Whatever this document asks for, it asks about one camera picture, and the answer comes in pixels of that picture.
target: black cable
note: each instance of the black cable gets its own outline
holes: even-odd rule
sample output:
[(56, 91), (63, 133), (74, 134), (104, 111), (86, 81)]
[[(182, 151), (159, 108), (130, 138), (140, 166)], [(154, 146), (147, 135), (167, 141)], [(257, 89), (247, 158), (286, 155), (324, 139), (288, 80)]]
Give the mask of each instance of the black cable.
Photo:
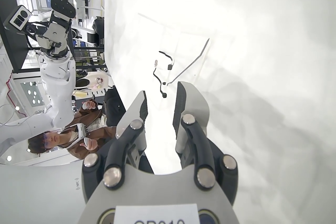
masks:
[(168, 56), (166, 53), (164, 53), (163, 51), (159, 51), (159, 53), (165, 55), (166, 57), (170, 58), (171, 61), (173, 61), (173, 58), (171, 56)]
[(161, 87), (162, 87), (162, 82), (161, 82), (161, 80), (159, 79), (159, 77), (156, 76), (155, 71), (156, 71), (156, 67), (155, 67), (155, 69), (154, 69), (153, 76), (154, 76), (155, 78), (157, 78), (157, 80), (160, 82), (160, 92), (161, 92), (161, 94), (162, 94), (162, 97), (163, 97), (163, 98), (167, 98), (167, 93), (164, 93), (164, 92), (162, 91), (162, 89), (161, 89)]
[(31, 45), (30, 42), (29, 42), (28, 35), (26, 35), (26, 34), (24, 34), (24, 35), (25, 35), (25, 39), (26, 39), (26, 41), (27, 41), (27, 44), (28, 44), (29, 48), (33, 51), (34, 48), (32, 47), (32, 45)]

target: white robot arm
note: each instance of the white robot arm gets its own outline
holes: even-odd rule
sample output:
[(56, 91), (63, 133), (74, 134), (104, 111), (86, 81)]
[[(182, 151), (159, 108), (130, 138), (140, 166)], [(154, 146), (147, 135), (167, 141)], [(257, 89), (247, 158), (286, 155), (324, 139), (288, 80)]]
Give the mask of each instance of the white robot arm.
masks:
[(43, 88), (50, 104), (40, 113), (0, 126), (0, 155), (10, 146), (52, 128), (62, 128), (74, 118), (71, 96), (76, 86), (76, 62), (67, 46), (75, 8), (65, 0), (52, 0), (49, 22), (38, 23), (42, 30), (28, 22), (31, 13), (18, 6), (6, 19), (5, 28), (36, 40)]

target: white t-shirt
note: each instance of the white t-shirt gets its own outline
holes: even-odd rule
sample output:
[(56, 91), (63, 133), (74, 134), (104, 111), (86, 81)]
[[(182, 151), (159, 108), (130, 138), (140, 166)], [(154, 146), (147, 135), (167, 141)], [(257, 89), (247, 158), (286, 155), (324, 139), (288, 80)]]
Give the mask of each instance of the white t-shirt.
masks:
[(72, 142), (78, 138), (78, 132), (71, 131), (71, 138), (69, 142)]

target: brown jacket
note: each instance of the brown jacket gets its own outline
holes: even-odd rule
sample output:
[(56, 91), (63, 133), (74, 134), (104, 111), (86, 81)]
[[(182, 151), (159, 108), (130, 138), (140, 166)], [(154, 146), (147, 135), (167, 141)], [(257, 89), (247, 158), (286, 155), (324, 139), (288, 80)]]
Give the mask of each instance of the brown jacket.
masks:
[[(75, 131), (76, 126), (70, 127), (71, 125), (83, 123), (85, 126), (91, 124), (93, 121), (95, 121), (97, 118), (102, 116), (102, 110), (99, 110), (98, 104), (96, 104), (96, 108), (93, 110), (83, 110), (83, 108), (80, 108), (79, 111), (76, 112), (75, 117), (73, 121), (65, 127), (65, 129), (62, 131), (62, 133), (66, 133), (70, 130)], [(84, 143), (84, 139), (78, 141), (74, 146), (67, 149), (70, 154), (75, 156), (79, 159), (84, 159), (89, 153), (96, 153), (105, 143), (105, 139), (107, 138), (114, 138), (116, 135), (116, 128), (115, 127), (104, 127), (99, 128), (94, 131), (91, 131), (90, 133), (86, 134), (86, 137), (90, 139), (97, 140), (98, 147), (92, 151), (87, 150), (84, 146), (79, 146), (81, 143)], [(62, 145), (60, 147), (67, 147), (69, 144)]]

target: white robot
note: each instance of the white robot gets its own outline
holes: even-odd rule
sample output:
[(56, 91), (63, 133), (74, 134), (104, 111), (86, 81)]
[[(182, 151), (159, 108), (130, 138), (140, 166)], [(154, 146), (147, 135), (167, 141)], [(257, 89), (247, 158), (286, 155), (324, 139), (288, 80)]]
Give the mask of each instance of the white robot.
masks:
[[(1, 154), (73, 119), (75, 61), (66, 38), (76, 12), (64, 0), (51, 5), (54, 11), (43, 35), (35, 32), (30, 12), (22, 6), (6, 20), (7, 29), (23, 32), (41, 46), (41, 79), (51, 103), (40, 114), (0, 127)], [(182, 170), (177, 173), (154, 175), (144, 153), (147, 114), (141, 91), (120, 120), (115, 139), (83, 161), (52, 167), (0, 165), (1, 223), (238, 224), (232, 209), (237, 162), (207, 138), (209, 106), (200, 92), (178, 82), (173, 127)], [(196, 214), (177, 213), (187, 204), (194, 204)], [(165, 212), (153, 209), (157, 205)]]

